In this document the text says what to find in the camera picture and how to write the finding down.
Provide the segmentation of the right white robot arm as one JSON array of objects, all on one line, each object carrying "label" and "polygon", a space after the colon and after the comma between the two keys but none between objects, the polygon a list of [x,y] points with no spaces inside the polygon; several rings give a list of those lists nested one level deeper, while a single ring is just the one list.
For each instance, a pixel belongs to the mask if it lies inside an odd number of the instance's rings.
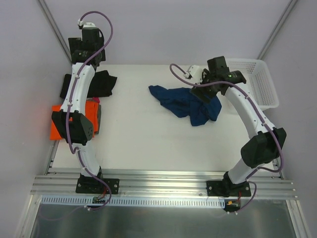
[{"label": "right white robot arm", "polygon": [[191,65],[183,73],[193,81],[192,92],[203,101],[217,93],[223,95],[241,118],[249,141],[241,148],[241,158],[229,170],[221,189],[226,195],[238,192],[244,183],[258,170],[280,172],[284,166],[283,145],[286,140],[284,128],[276,127],[263,113],[254,98],[255,91],[249,82],[251,61],[216,57],[208,60],[208,66]]}]

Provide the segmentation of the blue t shirt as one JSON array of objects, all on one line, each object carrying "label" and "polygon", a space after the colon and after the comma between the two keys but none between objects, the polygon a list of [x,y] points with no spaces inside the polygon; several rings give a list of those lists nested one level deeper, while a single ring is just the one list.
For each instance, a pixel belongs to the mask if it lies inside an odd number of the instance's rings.
[{"label": "blue t shirt", "polygon": [[218,97],[205,103],[194,96],[189,88],[166,89],[158,85],[148,87],[150,94],[160,105],[171,111],[178,118],[190,118],[191,126],[201,126],[209,120],[216,121],[222,105]]}]

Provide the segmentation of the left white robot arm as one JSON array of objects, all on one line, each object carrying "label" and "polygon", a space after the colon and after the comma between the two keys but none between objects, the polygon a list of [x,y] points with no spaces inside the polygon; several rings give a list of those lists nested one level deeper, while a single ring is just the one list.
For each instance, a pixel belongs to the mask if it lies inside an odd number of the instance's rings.
[{"label": "left white robot arm", "polygon": [[79,161],[81,182],[87,181],[92,192],[100,192],[104,180],[91,142],[94,126],[86,116],[86,101],[96,69],[104,59],[98,51],[104,45],[104,37],[93,24],[83,26],[81,33],[80,38],[68,39],[72,73],[64,102],[58,112],[52,113],[52,121]]}]

